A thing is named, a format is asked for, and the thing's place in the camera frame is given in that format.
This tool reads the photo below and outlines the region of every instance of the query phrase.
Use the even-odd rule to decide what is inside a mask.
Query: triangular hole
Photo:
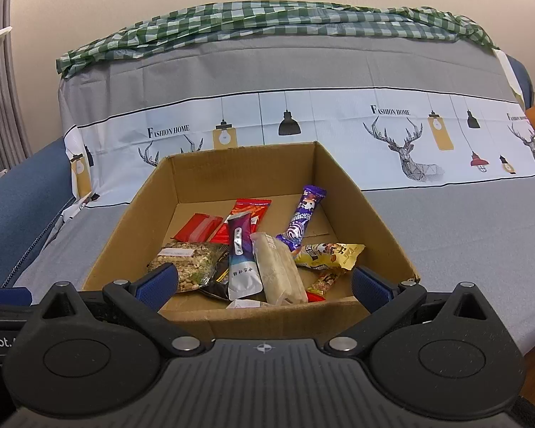
[[[485,320],[487,318],[473,294],[465,294],[462,296],[462,300],[455,311],[455,315],[458,317],[465,317],[466,319],[476,320]]]
[[[70,300],[66,293],[57,294],[46,312],[42,316],[44,319],[57,319],[58,317],[74,316],[75,311],[71,306]]]

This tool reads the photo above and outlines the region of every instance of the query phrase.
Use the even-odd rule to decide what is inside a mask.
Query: metal screw
[[[193,351],[200,346],[200,341],[194,336],[179,336],[172,340],[172,347],[179,351]]]
[[[337,336],[329,341],[329,347],[336,351],[350,351],[357,347],[357,342],[348,336]]]

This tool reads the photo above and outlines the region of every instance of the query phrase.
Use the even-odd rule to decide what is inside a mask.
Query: red packet
[[[268,210],[271,200],[236,200],[234,208],[230,211],[230,215],[239,212],[251,212],[251,232],[255,233],[258,224],[264,217]],[[216,234],[210,240],[211,243],[223,243],[227,245],[230,242],[228,235],[228,223],[224,220],[223,225],[218,229]]]
[[[174,239],[185,243],[201,243],[208,239],[222,223],[222,217],[208,214],[194,214],[174,235]]]

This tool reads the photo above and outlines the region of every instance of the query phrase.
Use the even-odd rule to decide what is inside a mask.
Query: green checkered cloth
[[[465,16],[428,6],[385,10],[308,1],[235,1],[173,11],[72,50],[56,60],[57,72],[71,77],[101,60],[136,59],[193,43],[249,35],[340,35],[469,39],[496,48],[487,33]]]

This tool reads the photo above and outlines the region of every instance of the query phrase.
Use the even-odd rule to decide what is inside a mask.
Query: purple snack wrapper
[[[275,236],[275,238],[283,241],[287,245],[289,251],[293,251],[301,246],[301,240],[305,235],[305,230],[311,220],[313,211],[315,211],[319,202],[325,198],[326,194],[327,192],[322,188],[314,185],[305,186],[300,203],[297,205],[291,222],[289,222],[289,227],[287,227],[284,233]]]

